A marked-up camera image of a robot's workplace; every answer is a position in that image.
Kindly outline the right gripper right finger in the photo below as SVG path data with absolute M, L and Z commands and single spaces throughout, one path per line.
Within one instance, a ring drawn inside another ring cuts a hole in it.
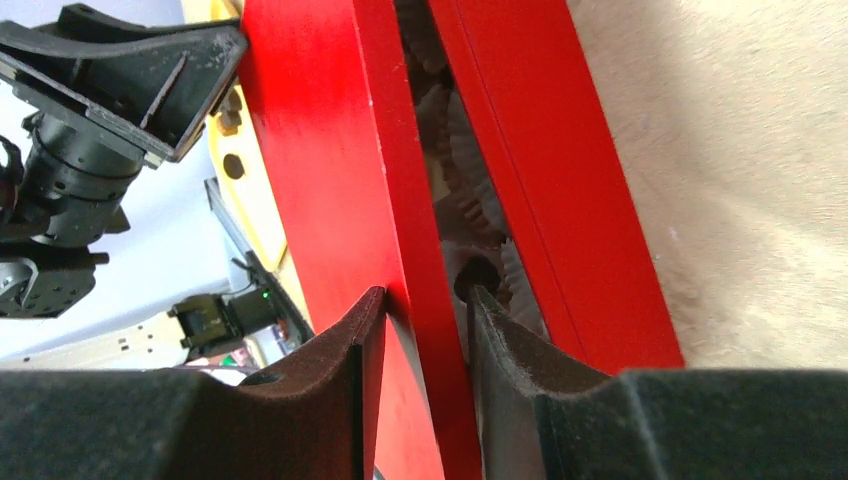
M 843 479 L 838 370 L 631 369 L 604 374 L 468 294 L 487 479 Z

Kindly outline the red compartment box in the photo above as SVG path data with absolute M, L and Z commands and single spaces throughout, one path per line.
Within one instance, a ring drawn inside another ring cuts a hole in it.
M 450 106 L 440 162 L 501 242 L 515 320 L 606 373 L 684 363 L 564 1 L 398 1 L 405 47 Z

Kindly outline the red box lid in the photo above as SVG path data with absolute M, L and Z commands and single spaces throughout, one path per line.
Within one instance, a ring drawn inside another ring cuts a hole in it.
M 477 479 L 470 381 L 394 5 L 249 1 L 241 85 L 308 312 L 388 291 L 376 464 Z

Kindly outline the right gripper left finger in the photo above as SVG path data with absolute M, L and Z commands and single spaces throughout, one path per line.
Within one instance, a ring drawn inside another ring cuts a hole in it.
M 1 376 L 5 479 L 369 479 L 387 292 L 230 386 L 186 369 Z

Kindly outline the dark round chocolate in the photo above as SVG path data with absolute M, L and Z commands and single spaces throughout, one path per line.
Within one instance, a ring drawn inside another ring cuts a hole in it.
M 481 286 L 493 297 L 497 296 L 501 286 L 501 275 L 496 266 L 483 256 L 468 259 L 459 269 L 453 280 L 453 292 L 462 302 L 474 286 Z

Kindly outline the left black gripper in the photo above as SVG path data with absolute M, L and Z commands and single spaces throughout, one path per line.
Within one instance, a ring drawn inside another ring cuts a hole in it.
M 128 231 L 138 162 L 186 155 L 247 46 L 236 20 L 144 27 L 82 3 L 38 27 L 2 22 L 1 78 L 41 112 L 22 122 L 32 145 L 1 241 L 73 249 Z

